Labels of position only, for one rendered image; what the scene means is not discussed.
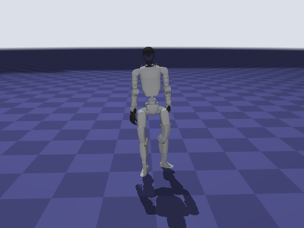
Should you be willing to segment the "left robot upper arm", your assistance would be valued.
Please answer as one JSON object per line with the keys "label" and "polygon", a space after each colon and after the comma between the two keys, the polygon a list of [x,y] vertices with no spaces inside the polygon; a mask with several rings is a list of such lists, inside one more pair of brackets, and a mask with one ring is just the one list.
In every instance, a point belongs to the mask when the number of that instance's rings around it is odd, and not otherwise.
{"label": "left robot upper arm", "polygon": [[166,67],[160,67],[161,74],[162,76],[162,81],[163,81],[163,92],[168,93],[171,92],[171,87],[169,86],[169,72]]}

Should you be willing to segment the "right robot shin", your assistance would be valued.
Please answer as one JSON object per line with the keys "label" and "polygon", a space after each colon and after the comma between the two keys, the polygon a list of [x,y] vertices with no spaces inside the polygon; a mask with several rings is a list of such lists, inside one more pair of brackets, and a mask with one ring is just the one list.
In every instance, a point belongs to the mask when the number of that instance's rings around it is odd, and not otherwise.
{"label": "right robot shin", "polygon": [[142,166],[143,168],[147,168],[147,156],[148,156],[148,146],[144,146],[143,143],[140,143],[140,156],[142,159]]}

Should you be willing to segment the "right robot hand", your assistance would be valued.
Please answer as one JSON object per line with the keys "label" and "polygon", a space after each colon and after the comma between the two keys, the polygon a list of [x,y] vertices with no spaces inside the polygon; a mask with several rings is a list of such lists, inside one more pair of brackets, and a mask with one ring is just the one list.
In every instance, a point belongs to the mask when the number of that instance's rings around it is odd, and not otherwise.
{"label": "right robot hand", "polygon": [[133,123],[133,124],[135,124],[135,125],[137,125],[136,123],[135,123],[135,121],[137,122],[137,120],[136,120],[136,118],[135,118],[135,113],[136,113],[136,108],[133,110],[133,112],[131,112],[130,111],[130,122],[131,123]]}

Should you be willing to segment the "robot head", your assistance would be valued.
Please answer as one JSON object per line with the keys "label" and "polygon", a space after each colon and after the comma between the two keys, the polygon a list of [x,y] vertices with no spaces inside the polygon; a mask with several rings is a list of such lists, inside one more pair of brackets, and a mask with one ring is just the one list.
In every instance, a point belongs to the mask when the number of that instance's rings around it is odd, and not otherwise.
{"label": "robot head", "polygon": [[[148,57],[150,56],[150,55],[153,55],[153,58],[152,58],[152,60],[151,61],[147,61],[146,59],[145,59],[145,56],[144,55],[147,55]],[[144,57],[144,60],[146,61],[146,64],[147,64],[147,66],[145,66],[145,67],[153,67],[151,64],[152,64],[152,61],[153,61],[153,59],[154,59],[154,50],[153,50],[153,48],[152,47],[145,47],[144,49],[143,49],[143,57]]]}

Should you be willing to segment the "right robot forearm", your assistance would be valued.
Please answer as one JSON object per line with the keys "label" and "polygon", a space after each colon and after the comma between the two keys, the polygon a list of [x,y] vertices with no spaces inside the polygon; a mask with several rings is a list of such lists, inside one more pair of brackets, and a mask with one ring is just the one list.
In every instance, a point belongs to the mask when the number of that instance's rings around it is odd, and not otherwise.
{"label": "right robot forearm", "polygon": [[137,107],[137,99],[138,99],[138,96],[133,95],[133,89],[132,89],[132,91],[131,91],[131,108],[130,108],[131,112],[133,112],[133,110]]}

